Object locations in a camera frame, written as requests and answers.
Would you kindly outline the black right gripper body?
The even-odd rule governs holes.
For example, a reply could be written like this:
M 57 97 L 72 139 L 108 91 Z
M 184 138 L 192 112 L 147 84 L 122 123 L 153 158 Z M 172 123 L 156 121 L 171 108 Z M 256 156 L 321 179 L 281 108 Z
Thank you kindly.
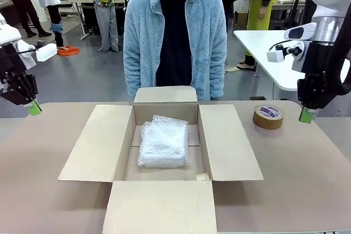
M 302 66 L 305 74 L 298 80 L 298 100 L 308 109 L 323 109 L 336 96 L 346 95 L 346 81 L 341 69 L 346 59 L 346 46 L 311 42 Z

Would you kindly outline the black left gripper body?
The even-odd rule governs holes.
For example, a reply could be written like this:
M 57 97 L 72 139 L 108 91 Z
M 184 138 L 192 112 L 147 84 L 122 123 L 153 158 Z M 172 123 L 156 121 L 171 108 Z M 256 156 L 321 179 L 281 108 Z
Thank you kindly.
M 26 105 L 38 94 L 36 79 L 27 74 L 27 67 L 13 45 L 1 48 L 1 97 L 15 105 Z

